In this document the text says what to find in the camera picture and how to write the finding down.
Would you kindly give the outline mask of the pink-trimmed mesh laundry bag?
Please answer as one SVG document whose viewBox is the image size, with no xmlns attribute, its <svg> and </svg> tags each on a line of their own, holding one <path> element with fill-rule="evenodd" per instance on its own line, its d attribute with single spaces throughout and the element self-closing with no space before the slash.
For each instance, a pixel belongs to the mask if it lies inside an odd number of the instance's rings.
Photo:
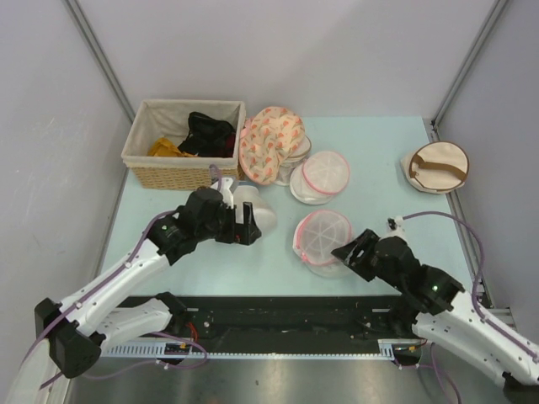
<svg viewBox="0 0 539 404">
<path fill-rule="evenodd" d="M 333 254 L 352 241 L 350 221 L 334 210 L 315 210 L 297 225 L 292 242 L 294 253 L 314 274 L 326 279 L 351 275 Z"/>
</svg>

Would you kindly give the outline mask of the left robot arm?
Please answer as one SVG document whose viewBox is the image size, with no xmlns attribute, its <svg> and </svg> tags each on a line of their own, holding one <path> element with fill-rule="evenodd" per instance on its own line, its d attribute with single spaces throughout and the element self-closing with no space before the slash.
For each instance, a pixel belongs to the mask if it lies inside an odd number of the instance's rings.
<svg viewBox="0 0 539 404">
<path fill-rule="evenodd" d="M 49 357 L 61 375 L 76 378 L 115 345 L 146 334 L 179 335 L 186 308 L 169 292 L 119 311 L 139 285 L 172 267 L 207 240 L 249 246 L 261 238 L 253 204 L 236 205 L 228 191 L 201 188 L 183 205 L 154 216 L 137 244 L 112 268 L 59 302 L 35 307 L 36 340 L 49 343 Z"/>
</svg>

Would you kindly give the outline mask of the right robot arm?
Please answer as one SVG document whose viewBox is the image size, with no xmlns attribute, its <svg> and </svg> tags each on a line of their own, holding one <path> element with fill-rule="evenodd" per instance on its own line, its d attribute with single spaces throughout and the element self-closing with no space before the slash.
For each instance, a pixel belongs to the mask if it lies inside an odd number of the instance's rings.
<svg viewBox="0 0 539 404">
<path fill-rule="evenodd" d="M 332 254 L 362 279 L 381 279 L 400 292 L 388 317 L 395 336 L 413 334 L 441 346 L 505 392 L 537 393 L 537 345 L 486 311 L 447 272 L 421 263 L 397 232 L 379 237 L 365 230 Z"/>
</svg>

